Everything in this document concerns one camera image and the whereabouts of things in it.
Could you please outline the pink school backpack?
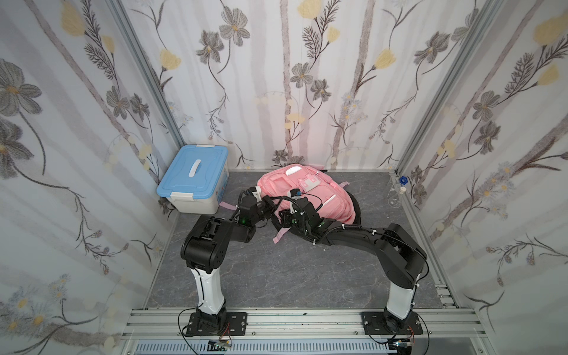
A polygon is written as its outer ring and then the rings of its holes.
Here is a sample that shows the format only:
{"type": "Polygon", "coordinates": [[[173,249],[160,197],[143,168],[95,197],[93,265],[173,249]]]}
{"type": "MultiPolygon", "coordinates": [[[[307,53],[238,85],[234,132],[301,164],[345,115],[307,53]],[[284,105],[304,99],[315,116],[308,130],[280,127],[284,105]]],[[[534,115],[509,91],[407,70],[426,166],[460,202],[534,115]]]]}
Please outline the pink school backpack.
{"type": "MultiPolygon", "coordinates": [[[[269,196],[277,204],[275,213],[287,209],[300,198],[306,198],[318,211],[320,217],[347,224],[360,224],[360,208],[356,199],[344,189],[347,185],[347,182],[336,183],[330,176],[313,167],[292,164],[264,174],[256,186],[261,188],[262,197],[269,196]],[[299,189],[302,195],[290,198],[287,194],[295,188],[299,189]]],[[[221,207],[232,211],[235,211],[236,205],[220,203],[221,207]]],[[[273,241],[278,243],[285,234],[277,230],[273,241]]]]}

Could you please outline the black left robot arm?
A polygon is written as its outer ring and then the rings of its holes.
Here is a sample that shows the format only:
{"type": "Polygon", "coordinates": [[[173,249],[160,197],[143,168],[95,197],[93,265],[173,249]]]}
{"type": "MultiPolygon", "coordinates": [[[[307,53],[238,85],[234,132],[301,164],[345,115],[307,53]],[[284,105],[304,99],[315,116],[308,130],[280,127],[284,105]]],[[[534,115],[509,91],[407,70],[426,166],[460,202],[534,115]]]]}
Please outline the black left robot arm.
{"type": "Polygon", "coordinates": [[[248,243],[257,224],[269,220],[277,204],[269,196],[251,189],[239,197],[229,219],[202,215],[186,236],[180,257],[192,272],[198,291],[196,315],[207,322],[220,322],[226,316],[226,299],[220,285],[220,266],[229,244],[248,243]]]}

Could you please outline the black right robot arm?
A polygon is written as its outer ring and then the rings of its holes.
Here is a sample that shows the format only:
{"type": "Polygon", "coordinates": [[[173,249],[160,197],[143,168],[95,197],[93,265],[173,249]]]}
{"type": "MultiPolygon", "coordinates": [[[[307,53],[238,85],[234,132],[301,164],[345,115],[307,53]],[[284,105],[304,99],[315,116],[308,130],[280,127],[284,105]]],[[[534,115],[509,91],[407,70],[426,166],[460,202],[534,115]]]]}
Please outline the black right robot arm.
{"type": "Polygon", "coordinates": [[[402,226],[392,223],[376,229],[320,217],[306,198],[276,212],[272,223],[278,231],[290,232],[316,245],[344,246],[375,255],[390,281],[385,318],[392,322],[408,319],[427,269],[427,255],[402,226]]]}

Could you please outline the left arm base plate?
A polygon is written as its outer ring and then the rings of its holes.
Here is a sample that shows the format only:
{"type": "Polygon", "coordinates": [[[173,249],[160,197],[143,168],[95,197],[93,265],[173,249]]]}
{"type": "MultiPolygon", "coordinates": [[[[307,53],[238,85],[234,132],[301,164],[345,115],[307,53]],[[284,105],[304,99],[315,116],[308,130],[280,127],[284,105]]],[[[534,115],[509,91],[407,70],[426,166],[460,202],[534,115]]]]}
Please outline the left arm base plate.
{"type": "Polygon", "coordinates": [[[187,337],[195,336],[244,336],[248,314],[246,312],[226,312],[207,314],[197,310],[191,314],[189,322],[181,330],[187,337]]]}

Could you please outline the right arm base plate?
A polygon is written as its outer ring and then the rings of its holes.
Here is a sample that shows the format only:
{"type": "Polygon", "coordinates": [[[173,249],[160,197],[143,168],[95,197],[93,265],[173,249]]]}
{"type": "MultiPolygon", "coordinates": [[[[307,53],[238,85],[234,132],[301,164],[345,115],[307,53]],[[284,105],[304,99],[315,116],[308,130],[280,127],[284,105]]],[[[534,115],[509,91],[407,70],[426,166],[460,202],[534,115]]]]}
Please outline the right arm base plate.
{"type": "Polygon", "coordinates": [[[384,311],[362,312],[360,314],[365,334],[372,336],[423,335],[422,322],[416,312],[410,312],[405,319],[399,319],[384,311]]]}

